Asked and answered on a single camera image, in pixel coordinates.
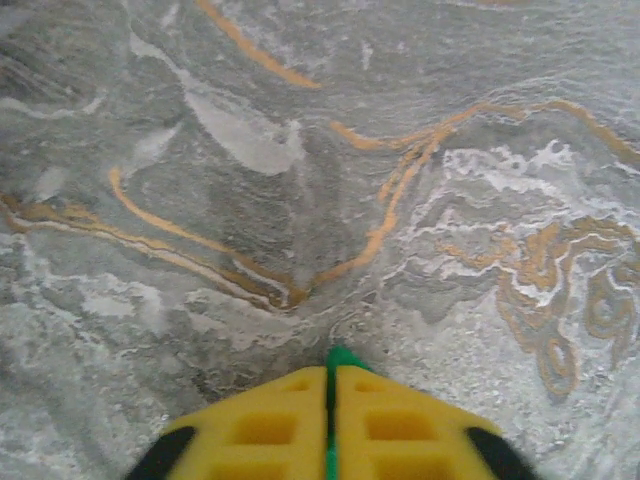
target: marble floor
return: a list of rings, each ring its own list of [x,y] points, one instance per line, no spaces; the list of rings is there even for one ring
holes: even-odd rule
[[[353,348],[640,479],[636,0],[0,2],[0,468],[114,479]]]

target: gray marble surface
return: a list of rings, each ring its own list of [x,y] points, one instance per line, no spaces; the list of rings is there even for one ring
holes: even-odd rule
[[[118,478],[342,343],[559,478],[640,478],[639,21],[0,2],[0,477]]]

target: yellow robot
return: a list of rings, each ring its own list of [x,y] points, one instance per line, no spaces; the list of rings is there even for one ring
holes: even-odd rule
[[[488,420],[349,350],[184,416],[125,480],[538,480]]]

